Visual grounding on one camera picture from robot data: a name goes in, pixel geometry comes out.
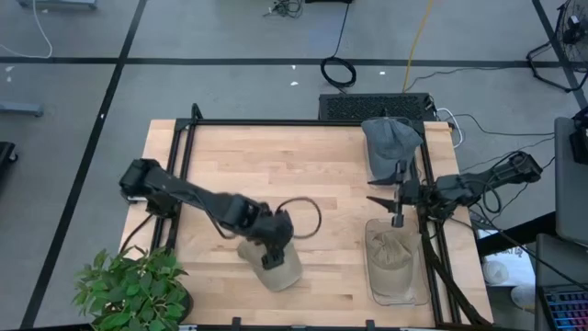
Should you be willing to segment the tan baseball cap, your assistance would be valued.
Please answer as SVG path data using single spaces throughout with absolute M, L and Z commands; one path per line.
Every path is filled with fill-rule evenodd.
M 419 234 L 367 232 L 367 270 L 374 292 L 393 297 L 409 290 L 420 241 Z
M 266 270 L 262 266 L 262 256 L 266 253 L 263 245 L 243 240 L 237 246 L 238 257 L 247 261 L 256 277 L 270 291 L 283 291 L 297 282 L 302 275 L 302 264 L 292 242 L 284 249 L 284 263 Z

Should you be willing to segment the white bag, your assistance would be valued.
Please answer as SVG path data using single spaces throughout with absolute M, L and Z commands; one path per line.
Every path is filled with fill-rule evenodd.
M 521 247 L 483 257 L 481 268 L 487 285 L 510 288 L 514 305 L 529 312 L 535 310 L 536 274 L 528 253 Z

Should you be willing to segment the black aluminium rig frame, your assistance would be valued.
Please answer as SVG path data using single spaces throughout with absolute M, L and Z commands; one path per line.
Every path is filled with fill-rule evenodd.
M 213 191 L 239 192 L 272 206 L 281 201 L 297 231 L 303 271 L 292 287 L 272 292 L 221 238 L 204 212 L 181 211 L 176 253 L 194 307 L 197 331 L 398 330 L 468 327 L 438 276 L 426 277 L 430 299 L 381 306 L 368 291 L 364 232 L 386 211 L 367 196 L 390 198 L 368 184 L 364 133 L 356 121 L 200 120 L 190 154 L 176 162 L 187 178 Z

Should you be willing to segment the black support beam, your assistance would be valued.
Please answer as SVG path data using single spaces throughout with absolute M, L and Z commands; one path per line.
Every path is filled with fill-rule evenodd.
M 556 212 L 544 214 L 506 230 L 497 230 L 476 242 L 480 257 L 536 241 L 539 234 L 556 235 Z

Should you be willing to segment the black plant pot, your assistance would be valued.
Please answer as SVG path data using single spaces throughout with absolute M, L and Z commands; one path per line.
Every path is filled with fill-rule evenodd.
M 185 295 L 181 299 L 180 303 L 183 306 L 184 310 L 178 320 L 178 323 L 182 324 L 186 320 L 186 318 L 190 315 L 190 313 L 192 312 L 193 305 L 194 305 L 193 298 L 188 290 L 185 290 Z

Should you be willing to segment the grey furniture base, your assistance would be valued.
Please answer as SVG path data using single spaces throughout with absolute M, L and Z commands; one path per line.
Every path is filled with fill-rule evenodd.
M 97 9 L 97 0 L 15 0 L 21 7 L 26 8 L 66 6 L 66 7 L 87 7 L 90 10 Z

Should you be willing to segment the grey desk top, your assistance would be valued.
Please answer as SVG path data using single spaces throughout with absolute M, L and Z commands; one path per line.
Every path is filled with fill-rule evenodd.
M 556 118 L 555 131 L 555 212 L 557 234 L 588 245 L 588 165 L 574 161 L 570 136 L 575 131 L 571 119 Z

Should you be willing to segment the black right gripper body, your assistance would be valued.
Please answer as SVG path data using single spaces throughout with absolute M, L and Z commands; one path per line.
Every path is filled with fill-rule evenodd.
M 404 216 L 402 213 L 403 206 L 415 206 L 418 203 L 420 196 L 419 179 L 405 179 L 407 167 L 407 162 L 405 160 L 400 160 L 396 164 L 395 172 L 391 177 L 392 182 L 397 186 L 395 191 L 395 201 L 391 207 L 391 211 L 394 213 L 391 225 L 395 228 L 402 228 L 404 226 Z

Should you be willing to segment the black standing fan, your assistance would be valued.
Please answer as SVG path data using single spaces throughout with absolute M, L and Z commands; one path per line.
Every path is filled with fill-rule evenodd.
M 556 25 L 548 33 L 548 41 L 529 51 L 526 61 L 537 80 L 570 93 L 582 89 L 588 83 L 588 0 L 563 0 L 557 13 Z M 563 67 L 573 73 L 583 74 L 577 86 L 563 86 L 539 73 L 534 59 L 547 50 L 556 53 Z

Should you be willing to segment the grey furniture foot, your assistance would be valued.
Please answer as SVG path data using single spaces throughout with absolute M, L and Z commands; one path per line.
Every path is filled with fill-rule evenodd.
M 44 109 L 41 104 L 27 104 L 0 100 L 0 113 L 42 117 Z

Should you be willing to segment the backlit rainbow keyboard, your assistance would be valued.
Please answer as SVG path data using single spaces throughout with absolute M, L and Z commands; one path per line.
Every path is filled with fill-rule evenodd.
M 551 331 L 588 331 L 588 291 L 572 285 L 542 287 L 540 299 Z

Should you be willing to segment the black desk device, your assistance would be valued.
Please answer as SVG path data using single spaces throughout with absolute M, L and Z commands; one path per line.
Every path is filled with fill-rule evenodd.
M 578 164 L 588 166 L 588 106 L 573 117 L 574 131 L 570 135 L 573 159 Z

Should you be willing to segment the green leafy plant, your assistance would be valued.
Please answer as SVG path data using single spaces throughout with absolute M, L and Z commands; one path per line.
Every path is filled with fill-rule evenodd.
M 172 250 L 102 250 L 77 273 L 73 304 L 92 331 L 178 331 L 186 274 Z

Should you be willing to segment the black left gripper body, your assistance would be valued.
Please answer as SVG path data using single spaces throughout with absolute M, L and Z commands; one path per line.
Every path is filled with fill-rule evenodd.
M 262 204 L 247 241 L 266 248 L 260 259 L 263 269 L 270 270 L 284 263 L 284 249 L 292 237 L 293 225 L 288 212 L 271 211 L 267 204 Z

